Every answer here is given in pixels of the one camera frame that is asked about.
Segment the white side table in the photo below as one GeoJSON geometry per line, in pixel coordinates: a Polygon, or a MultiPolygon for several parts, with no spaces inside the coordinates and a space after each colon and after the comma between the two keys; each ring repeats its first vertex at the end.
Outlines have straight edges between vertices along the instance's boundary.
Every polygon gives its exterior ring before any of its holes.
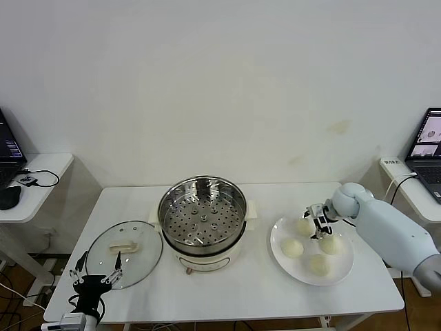
{"type": "MultiPolygon", "coordinates": [[[[380,160],[380,165],[391,180],[402,174],[412,172],[404,160],[398,157],[383,157],[380,160]]],[[[404,182],[400,186],[400,191],[409,205],[425,223],[441,224],[441,205],[427,192],[427,189],[419,180],[411,179],[404,182]]]]}
{"type": "MultiPolygon", "coordinates": [[[[28,164],[25,168],[29,170],[50,170],[60,178],[63,176],[74,157],[68,153],[56,154],[28,154],[26,155],[28,164]]],[[[51,174],[39,173],[38,179],[41,182],[52,183],[54,177],[51,174]]],[[[47,199],[54,187],[40,188],[36,186],[25,187],[21,185],[20,202],[9,210],[0,211],[0,251],[10,260],[17,262],[28,272],[36,277],[28,295],[38,294],[43,286],[51,285],[54,281],[52,274],[48,271],[54,266],[55,259],[48,260],[45,265],[40,265],[25,251],[20,240],[14,237],[5,223],[25,223],[30,221],[38,212],[41,205],[47,199]]],[[[31,301],[37,300],[37,297],[30,298],[31,301]]]]}

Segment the steamed bun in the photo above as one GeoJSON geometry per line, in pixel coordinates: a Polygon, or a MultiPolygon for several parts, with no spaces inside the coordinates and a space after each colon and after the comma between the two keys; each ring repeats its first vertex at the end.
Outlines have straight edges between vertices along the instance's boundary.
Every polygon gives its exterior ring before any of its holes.
{"type": "Polygon", "coordinates": [[[326,236],[318,241],[320,249],[329,255],[335,255],[342,251],[342,242],[338,236],[326,236]]]}
{"type": "Polygon", "coordinates": [[[287,257],[295,259],[303,254],[303,245],[299,240],[285,239],[281,245],[282,252],[287,257]]]}
{"type": "Polygon", "coordinates": [[[326,276],[331,266],[323,254],[315,254],[309,260],[309,269],[317,276],[326,276]]]}
{"type": "Polygon", "coordinates": [[[316,233],[316,227],[309,219],[299,218],[296,222],[296,228],[298,234],[307,238],[311,238],[316,233]]]}

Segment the wooden floor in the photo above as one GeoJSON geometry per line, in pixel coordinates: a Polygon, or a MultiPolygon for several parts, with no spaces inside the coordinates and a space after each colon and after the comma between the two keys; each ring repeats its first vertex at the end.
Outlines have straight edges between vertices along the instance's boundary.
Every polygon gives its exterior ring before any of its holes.
{"type": "MultiPolygon", "coordinates": [[[[67,263],[67,260],[59,260],[54,268],[55,274],[61,274],[61,268],[67,263]]],[[[6,267],[3,271],[10,278],[14,289],[22,294],[32,285],[34,277],[26,272],[23,268],[16,265],[15,267],[6,267]]],[[[9,285],[8,281],[0,276],[0,282],[9,285]]],[[[421,298],[409,279],[404,280],[404,290],[406,292],[409,321],[412,331],[441,331],[441,296],[430,298],[421,298]]],[[[0,287],[0,296],[10,297],[10,292],[0,287]]],[[[9,325],[16,323],[19,316],[11,314],[3,314],[4,312],[16,312],[21,315],[22,319],[31,317],[20,325],[15,325],[9,330],[11,331],[28,331],[38,330],[39,326],[44,323],[42,310],[38,307],[23,307],[22,300],[10,300],[0,298],[0,331],[3,331],[9,325]]],[[[45,298],[40,297],[37,301],[45,304],[45,298]]],[[[285,319],[285,320],[262,320],[262,321],[246,321],[253,330],[286,330],[296,328],[319,328],[320,324],[317,319],[285,319]]],[[[331,325],[338,322],[338,317],[331,320],[331,325]]],[[[251,330],[247,324],[238,322],[236,331],[251,330]]],[[[151,330],[150,324],[132,325],[132,331],[151,330]]],[[[122,325],[109,325],[109,329],[113,331],[122,331],[122,325]]],[[[234,322],[201,322],[196,324],[197,331],[234,331],[234,322]]],[[[194,331],[194,323],[178,323],[170,326],[170,330],[174,331],[194,331]]],[[[392,312],[387,314],[376,314],[362,322],[360,325],[352,329],[354,331],[405,331],[407,330],[404,311],[392,312]]]]}

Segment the pot handle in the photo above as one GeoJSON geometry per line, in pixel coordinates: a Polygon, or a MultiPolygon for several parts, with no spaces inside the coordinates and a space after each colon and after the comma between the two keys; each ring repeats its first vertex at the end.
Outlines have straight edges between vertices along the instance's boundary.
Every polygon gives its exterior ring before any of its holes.
{"type": "Polygon", "coordinates": [[[254,230],[257,220],[257,207],[254,200],[247,201],[247,214],[245,214],[245,220],[247,222],[246,230],[254,230]]]}

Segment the computer mouse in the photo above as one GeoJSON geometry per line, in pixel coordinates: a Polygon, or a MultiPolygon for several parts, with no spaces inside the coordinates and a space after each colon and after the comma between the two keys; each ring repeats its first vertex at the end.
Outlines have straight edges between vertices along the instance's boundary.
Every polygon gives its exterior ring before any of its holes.
{"type": "Polygon", "coordinates": [[[15,207],[20,201],[20,186],[11,186],[0,190],[0,210],[7,210],[15,207]]]}

